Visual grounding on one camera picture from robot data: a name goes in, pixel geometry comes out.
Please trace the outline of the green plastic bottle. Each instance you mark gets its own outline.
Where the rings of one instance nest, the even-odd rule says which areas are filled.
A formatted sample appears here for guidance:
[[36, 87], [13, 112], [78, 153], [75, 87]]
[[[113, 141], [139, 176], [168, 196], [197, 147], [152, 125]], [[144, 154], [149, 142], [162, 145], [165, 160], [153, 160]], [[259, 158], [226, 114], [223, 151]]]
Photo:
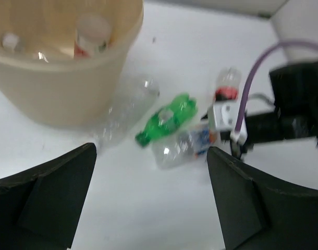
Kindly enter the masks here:
[[197, 100], [188, 93], [182, 93], [167, 105], [162, 106], [147, 121], [144, 129], [135, 136], [141, 147], [175, 133], [197, 113]]

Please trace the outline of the beige round plastic bin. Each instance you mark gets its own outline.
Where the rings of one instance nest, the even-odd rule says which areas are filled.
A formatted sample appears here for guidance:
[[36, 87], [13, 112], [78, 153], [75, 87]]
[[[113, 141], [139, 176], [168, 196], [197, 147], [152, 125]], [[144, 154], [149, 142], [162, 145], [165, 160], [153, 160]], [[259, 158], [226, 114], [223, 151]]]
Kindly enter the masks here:
[[[88, 13], [106, 18], [111, 39], [103, 53], [74, 58], [77, 21]], [[143, 16], [143, 1], [0, 1], [0, 91], [39, 123], [96, 120], [108, 108]], [[2, 47], [7, 32], [22, 39], [23, 52]]]

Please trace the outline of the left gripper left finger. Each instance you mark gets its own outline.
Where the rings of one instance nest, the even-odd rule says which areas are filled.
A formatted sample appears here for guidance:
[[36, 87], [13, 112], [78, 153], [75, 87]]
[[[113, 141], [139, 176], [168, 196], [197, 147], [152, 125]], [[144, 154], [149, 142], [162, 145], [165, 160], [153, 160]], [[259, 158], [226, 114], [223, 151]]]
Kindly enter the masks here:
[[0, 249], [69, 249], [97, 158], [94, 143], [0, 179]]

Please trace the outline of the clear bottle blue white cap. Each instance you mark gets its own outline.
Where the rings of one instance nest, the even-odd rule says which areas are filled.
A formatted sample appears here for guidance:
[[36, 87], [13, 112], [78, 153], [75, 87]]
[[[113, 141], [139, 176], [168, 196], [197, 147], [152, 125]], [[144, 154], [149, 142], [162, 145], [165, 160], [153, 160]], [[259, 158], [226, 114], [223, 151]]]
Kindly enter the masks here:
[[24, 51], [22, 39], [18, 35], [10, 32], [3, 34], [2, 47], [12, 53], [20, 53]]

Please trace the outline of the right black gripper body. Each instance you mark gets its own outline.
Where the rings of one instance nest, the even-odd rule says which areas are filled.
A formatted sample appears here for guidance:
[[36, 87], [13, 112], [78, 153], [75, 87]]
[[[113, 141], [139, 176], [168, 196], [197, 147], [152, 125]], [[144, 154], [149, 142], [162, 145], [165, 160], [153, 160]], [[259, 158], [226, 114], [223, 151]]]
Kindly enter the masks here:
[[278, 115], [267, 112], [257, 115], [245, 115], [247, 139], [244, 143], [235, 143], [230, 139], [230, 132], [221, 132], [221, 141], [229, 142], [231, 155], [241, 159], [254, 145], [284, 140], [304, 139], [316, 136], [311, 119], [302, 115]]

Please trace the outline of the clear bottle blue white label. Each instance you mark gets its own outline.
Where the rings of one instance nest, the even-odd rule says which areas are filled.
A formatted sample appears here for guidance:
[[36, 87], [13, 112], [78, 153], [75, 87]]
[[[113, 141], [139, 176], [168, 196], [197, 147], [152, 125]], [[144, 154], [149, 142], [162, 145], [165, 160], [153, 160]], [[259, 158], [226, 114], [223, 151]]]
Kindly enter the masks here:
[[206, 154], [218, 138], [207, 122], [184, 128], [152, 144], [155, 162], [160, 169], [170, 169]]

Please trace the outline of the small bottle red label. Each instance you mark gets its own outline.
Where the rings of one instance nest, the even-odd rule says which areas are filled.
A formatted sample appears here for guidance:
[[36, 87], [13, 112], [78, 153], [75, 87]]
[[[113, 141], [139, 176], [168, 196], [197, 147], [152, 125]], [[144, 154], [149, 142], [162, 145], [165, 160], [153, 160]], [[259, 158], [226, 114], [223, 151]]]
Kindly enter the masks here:
[[241, 72], [234, 68], [222, 69], [215, 81], [213, 101], [236, 100], [239, 94]]

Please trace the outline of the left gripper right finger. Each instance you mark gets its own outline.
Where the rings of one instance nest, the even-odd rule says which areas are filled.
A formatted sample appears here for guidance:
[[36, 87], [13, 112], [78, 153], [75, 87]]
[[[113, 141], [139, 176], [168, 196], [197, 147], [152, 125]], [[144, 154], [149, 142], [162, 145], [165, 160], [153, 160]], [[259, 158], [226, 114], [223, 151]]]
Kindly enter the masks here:
[[207, 152], [226, 249], [318, 249], [318, 190], [235, 159]]

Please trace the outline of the clear bottle red label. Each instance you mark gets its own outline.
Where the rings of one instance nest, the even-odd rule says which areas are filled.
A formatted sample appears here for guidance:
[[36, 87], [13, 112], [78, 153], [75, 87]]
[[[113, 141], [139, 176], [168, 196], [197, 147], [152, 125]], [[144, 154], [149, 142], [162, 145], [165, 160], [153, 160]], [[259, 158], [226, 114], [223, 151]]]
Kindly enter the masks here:
[[93, 57], [103, 53], [109, 45], [112, 26], [97, 14], [83, 14], [76, 25], [74, 58]]

